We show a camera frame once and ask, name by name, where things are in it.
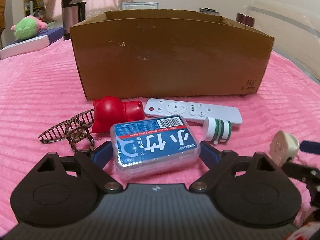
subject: remote control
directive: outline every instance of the remote control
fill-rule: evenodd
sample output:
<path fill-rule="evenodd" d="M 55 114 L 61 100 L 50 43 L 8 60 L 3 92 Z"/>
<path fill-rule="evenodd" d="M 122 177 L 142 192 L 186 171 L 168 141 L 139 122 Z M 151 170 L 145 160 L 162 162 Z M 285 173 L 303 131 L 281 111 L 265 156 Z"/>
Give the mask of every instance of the remote control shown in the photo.
<path fill-rule="evenodd" d="M 206 117 L 212 117 L 230 121 L 232 126 L 242 124 L 242 117 L 239 109 L 232 106 L 218 106 L 151 98 L 147 102 L 144 113 L 155 117 L 179 114 L 187 121 L 198 123 L 203 123 Z"/>

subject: red rubber figurine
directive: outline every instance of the red rubber figurine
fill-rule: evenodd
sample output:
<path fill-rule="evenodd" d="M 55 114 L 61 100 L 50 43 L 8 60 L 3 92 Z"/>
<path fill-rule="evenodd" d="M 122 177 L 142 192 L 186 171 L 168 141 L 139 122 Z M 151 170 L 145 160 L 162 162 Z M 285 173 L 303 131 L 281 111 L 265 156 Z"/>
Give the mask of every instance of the red rubber figurine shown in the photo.
<path fill-rule="evenodd" d="M 94 122 L 92 133 L 109 132 L 112 125 L 145 119 L 142 102 L 122 102 L 116 97 L 104 97 L 93 101 Z"/>

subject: clear plastic container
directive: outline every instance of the clear plastic container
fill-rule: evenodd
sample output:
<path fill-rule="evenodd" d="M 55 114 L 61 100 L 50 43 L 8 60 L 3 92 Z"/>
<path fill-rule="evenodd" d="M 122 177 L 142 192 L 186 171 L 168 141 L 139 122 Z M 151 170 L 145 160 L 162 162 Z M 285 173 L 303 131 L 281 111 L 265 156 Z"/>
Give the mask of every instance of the clear plastic container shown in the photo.
<path fill-rule="evenodd" d="M 193 163 L 200 144 L 182 116 L 115 124 L 110 130 L 122 179 L 161 173 Z"/>

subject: green and white cylinder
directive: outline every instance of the green and white cylinder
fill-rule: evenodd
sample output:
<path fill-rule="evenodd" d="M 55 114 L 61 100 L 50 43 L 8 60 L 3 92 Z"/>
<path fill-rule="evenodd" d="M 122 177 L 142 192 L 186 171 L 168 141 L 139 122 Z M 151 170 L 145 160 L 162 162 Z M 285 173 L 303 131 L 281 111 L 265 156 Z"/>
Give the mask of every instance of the green and white cylinder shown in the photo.
<path fill-rule="evenodd" d="M 218 142 L 227 142 L 230 139 L 231 130 L 230 121 L 206 117 L 202 127 L 202 135 L 204 141 L 218 144 Z"/>

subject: brown box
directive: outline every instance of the brown box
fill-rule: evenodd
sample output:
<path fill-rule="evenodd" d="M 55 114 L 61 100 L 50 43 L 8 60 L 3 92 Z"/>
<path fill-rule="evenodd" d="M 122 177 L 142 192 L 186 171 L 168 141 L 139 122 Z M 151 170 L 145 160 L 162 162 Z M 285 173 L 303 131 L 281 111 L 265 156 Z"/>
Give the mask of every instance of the brown box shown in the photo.
<path fill-rule="evenodd" d="M 274 38 L 183 10 L 110 11 L 71 27 L 87 100 L 256 93 Z"/>

